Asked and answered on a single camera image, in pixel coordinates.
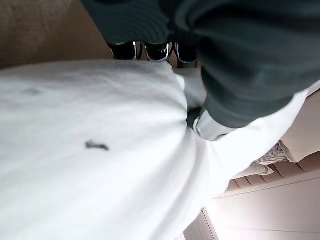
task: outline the stain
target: stain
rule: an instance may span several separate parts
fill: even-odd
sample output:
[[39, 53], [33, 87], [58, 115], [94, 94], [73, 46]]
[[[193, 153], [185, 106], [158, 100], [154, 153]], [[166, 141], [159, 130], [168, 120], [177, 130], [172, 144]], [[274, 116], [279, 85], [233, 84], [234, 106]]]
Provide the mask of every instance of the stain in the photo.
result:
[[90, 141], [86, 141], [85, 142], [85, 147], [87, 149], [102, 149], [102, 150], [105, 150], [105, 151], [109, 151], [109, 147], [105, 144], [101, 144], [101, 143], [96, 143], [92, 140]]
[[36, 88], [29, 88], [23, 91], [25, 94], [31, 95], [31, 96], [38, 96], [42, 92]]

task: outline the person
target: person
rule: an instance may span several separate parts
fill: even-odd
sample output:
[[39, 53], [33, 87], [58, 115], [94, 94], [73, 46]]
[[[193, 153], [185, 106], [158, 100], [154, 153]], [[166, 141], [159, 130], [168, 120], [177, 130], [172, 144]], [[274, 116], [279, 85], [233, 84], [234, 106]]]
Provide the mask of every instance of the person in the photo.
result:
[[219, 135], [202, 135], [210, 141], [281, 110], [318, 80], [318, 1], [81, 2], [120, 53], [127, 44], [126, 53], [136, 52], [138, 41], [145, 43], [149, 59], [164, 60], [172, 42], [178, 65], [201, 62], [207, 98], [195, 128], [209, 133], [207, 122], [220, 128]]
[[0, 239], [174, 239], [282, 137], [307, 94], [210, 142], [186, 123], [206, 98], [199, 69], [98, 60], [2, 70]]

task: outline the wall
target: wall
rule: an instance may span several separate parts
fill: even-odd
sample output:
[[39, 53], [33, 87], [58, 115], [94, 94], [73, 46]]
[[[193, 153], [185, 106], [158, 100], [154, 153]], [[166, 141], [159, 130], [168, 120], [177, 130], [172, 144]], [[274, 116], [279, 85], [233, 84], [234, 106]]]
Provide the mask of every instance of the wall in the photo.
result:
[[320, 240], [320, 171], [225, 194], [206, 208], [219, 240]]
[[218, 240], [206, 209], [201, 210], [199, 216], [183, 234], [185, 240]]

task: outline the white fabric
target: white fabric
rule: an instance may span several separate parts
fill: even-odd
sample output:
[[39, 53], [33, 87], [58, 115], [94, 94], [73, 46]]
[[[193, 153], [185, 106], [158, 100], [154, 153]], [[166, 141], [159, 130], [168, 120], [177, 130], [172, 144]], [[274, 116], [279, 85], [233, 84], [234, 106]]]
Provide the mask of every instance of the white fabric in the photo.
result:
[[253, 162], [247, 169], [243, 170], [242, 172], [239, 172], [232, 179], [239, 179], [239, 178], [248, 177], [252, 175], [270, 175], [270, 174], [273, 174], [274, 172], [275, 171], [273, 171], [270, 167], [266, 165], [260, 165], [256, 162]]
[[174, 240], [186, 240], [185, 235], [181, 233], [179, 236], [177, 236]]
[[207, 97], [207, 91], [201, 78], [201, 68], [176, 68], [174, 73], [178, 81], [183, 82], [188, 108], [201, 108]]
[[166, 63], [141, 61], [0, 72], [0, 239], [174, 239], [306, 97], [212, 143], [186, 125], [184, 86]]
[[316, 81], [312, 86], [310, 86], [308, 88], [307, 96], [309, 97], [310, 95], [314, 94], [319, 89], [320, 89], [320, 80]]

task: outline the dark green sleeve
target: dark green sleeve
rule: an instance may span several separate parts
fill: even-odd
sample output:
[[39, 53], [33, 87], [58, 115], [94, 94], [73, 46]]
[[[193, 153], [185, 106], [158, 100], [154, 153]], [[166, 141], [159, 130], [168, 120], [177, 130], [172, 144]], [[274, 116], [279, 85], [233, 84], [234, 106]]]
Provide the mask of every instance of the dark green sleeve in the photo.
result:
[[201, 38], [206, 108], [241, 128], [320, 79], [320, 1], [186, 0], [175, 24]]

